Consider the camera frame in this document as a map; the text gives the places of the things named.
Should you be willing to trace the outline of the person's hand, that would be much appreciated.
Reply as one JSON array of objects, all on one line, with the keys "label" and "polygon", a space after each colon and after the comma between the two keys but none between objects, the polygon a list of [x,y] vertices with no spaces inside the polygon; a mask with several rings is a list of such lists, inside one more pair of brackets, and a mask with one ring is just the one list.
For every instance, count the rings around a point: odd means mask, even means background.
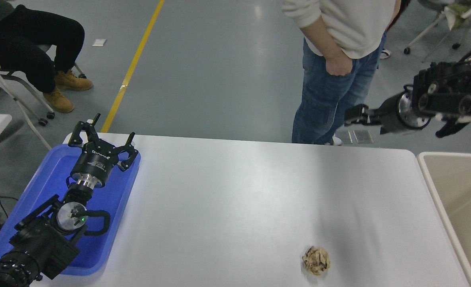
[{"label": "person's hand", "polygon": [[326,71],[332,76],[346,76],[352,71],[353,63],[341,49],[323,53],[326,60]]}]

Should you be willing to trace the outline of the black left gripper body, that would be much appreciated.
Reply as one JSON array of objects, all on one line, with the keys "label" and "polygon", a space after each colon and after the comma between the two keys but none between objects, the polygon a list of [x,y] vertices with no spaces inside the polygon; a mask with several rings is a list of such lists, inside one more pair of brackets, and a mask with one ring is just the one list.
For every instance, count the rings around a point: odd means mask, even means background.
[{"label": "black left gripper body", "polygon": [[115,146],[101,140],[83,145],[79,159],[71,171],[76,182],[88,181],[90,187],[104,187],[114,165],[118,162]]}]

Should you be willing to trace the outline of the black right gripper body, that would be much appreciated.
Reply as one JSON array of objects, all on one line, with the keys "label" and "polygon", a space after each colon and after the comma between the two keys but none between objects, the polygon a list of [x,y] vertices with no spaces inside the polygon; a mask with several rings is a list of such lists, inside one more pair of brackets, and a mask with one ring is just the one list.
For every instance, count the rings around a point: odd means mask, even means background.
[{"label": "black right gripper body", "polygon": [[386,99],[378,109],[381,134],[405,134],[414,130],[409,92],[400,92]]}]

